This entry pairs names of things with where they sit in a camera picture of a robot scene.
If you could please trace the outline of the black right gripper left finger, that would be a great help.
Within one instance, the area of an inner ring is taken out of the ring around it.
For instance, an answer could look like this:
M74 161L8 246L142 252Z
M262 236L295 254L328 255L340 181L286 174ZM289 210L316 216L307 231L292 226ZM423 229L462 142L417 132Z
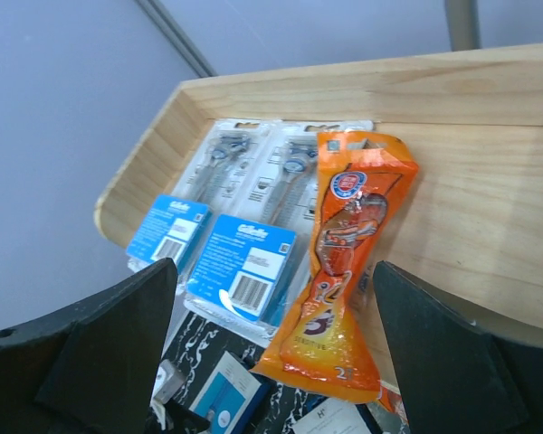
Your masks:
M161 259L0 330L0 433L141 433L177 283Z

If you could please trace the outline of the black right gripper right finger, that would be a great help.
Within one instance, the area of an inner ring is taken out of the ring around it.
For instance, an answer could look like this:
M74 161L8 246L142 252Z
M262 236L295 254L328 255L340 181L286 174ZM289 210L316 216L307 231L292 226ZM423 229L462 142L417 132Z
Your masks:
M373 282L413 433L543 433L543 328L388 261Z

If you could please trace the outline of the orange razor pack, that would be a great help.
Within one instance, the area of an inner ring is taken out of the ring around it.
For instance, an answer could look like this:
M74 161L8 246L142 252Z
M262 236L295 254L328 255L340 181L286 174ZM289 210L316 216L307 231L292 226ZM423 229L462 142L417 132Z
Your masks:
M418 174L398 137L365 130L317 135L310 280L252 372L353 403L378 399L380 375L350 301L382 231Z
M386 411L398 416L403 423L408 423L402 396L397 388L386 382L381 382L376 402Z

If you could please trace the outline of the blue Harry's razor box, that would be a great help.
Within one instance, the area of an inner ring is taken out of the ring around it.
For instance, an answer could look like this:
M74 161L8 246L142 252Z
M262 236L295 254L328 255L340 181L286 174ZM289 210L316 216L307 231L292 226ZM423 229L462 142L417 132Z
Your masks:
M243 433L271 386L236 355L224 352L190 410L209 422L206 433Z

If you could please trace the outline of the Gillette razor blister pack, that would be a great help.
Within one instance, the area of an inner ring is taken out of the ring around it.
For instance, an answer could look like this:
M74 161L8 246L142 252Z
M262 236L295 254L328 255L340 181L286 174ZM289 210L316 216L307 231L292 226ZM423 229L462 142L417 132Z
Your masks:
M176 294L198 256L210 221L232 208L276 123L226 118L215 121L169 193L156 196L126 253L134 271L170 258L178 270Z

